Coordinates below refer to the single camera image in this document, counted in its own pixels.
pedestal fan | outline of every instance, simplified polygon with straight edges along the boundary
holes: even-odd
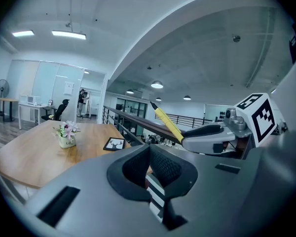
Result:
[[[0,80],[0,98],[7,97],[8,93],[9,93],[9,83],[6,80],[1,79]],[[2,116],[1,101],[0,101],[0,116]]]

standing person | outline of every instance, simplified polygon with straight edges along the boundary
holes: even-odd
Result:
[[[77,117],[82,117],[81,111],[82,111],[82,106],[83,106],[83,100],[89,99],[88,97],[85,98],[83,94],[84,94],[84,89],[81,89],[80,94],[79,94],[79,100],[78,100],[78,111],[77,111],[78,115],[77,115]]]

marker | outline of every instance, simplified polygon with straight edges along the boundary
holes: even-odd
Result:
[[[163,110],[161,110],[159,107],[157,107],[153,102],[150,102],[154,112],[158,115],[158,117],[161,119],[161,121],[166,125],[166,127],[173,133],[173,135],[178,139],[178,141],[183,140],[183,136],[181,135],[181,131],[173,124],[173,122],[170,120],[168,115],[166,115]]]

deer picture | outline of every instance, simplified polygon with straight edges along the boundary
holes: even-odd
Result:
[[[122,141],[120,141],[119,143],[113,143],[113,140],[111,140],[110,141],[110,144],[112,145],[112,149],[118,149],[116,146],[118,146],[118,145],[122,145],[123,144],[123,142]]]

black chair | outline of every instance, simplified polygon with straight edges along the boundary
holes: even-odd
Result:
[[[43,120],[56,120],[56,121],[60,121],[61,120],[61,114],[63,113],[63,111],[65,110],[65,108],[67,107],[67,105],[69,104],[69,99],[64,99],[63,103],[58,107],[58,109],[53,108],[54,110],[54,117],[53,118],[49,118],[49,115],[47,113],[47,109],[46,110],[46,115],[45,116],[41,116],[41,118]]]

